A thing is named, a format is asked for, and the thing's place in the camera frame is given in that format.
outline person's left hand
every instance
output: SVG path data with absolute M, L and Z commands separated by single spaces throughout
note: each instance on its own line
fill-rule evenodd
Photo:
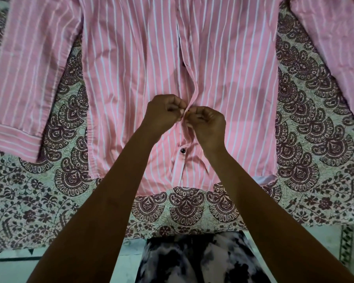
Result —
M 186 102 L 174 94 L 156 95 L 148 103 L 140 126 L 157 142 L 177 121 L 182 120 L 186 107 Z

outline human hand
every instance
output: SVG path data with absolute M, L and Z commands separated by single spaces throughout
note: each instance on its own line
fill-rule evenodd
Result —
M 206 106 L 192 106 L 185 114 L 185 123 L 193 128 L 206 158 L 225 150 L 225 118 L 219 111 Z
M 155 143 L 174 123 L 182 120 L 187 105 L 174 94 L 156 95 L 147 105 L 146 115 L 140 125 Z

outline forearm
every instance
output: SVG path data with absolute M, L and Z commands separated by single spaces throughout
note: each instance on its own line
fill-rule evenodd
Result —
M 132 203 L 155 143 L 138 129 L 92 195 L 63 228 L 28 282 L 109 282 Z
M 224 149 L 208 160 L 278 282 L 354 282 L 354 276 L 266 194 Z

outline paisley pattern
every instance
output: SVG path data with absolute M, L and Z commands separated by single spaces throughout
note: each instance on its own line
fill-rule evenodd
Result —
M 0 43 L 8 5 L 0 0 Z M 278 179 L 263 189 L 301 224 L 354 223 L 354 117 L 285 3 L 276 51 L 279 170 Z M 49 244 L 100 183 L 88 176 L 87 111 L 78 36 L 44 131 L 39 162 L 0 152 L 0 251 Z M 243 228 L 241 215 L 218 183 L 212 192 L 175 187 L 137 197 L 126 237 Z

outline floral pattern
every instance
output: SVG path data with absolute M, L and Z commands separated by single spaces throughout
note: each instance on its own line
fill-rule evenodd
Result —
M 8 12 L 0 0 L 0 44 Z M 278 179 L 264 191 L 305 225 L 354 223 L 354 117 L 308 35 L 280 7 L 276 52 Z M 0 251 L 49 244 L 100 179 L 88 176 L 88 99 L 81 68 L 81 36 L 44 132 L 40 160 L 0 151 Z M 210 192 L 175 187 L 137 197 L 127 238 L 238 231 L 241 215 L 218 183 Z

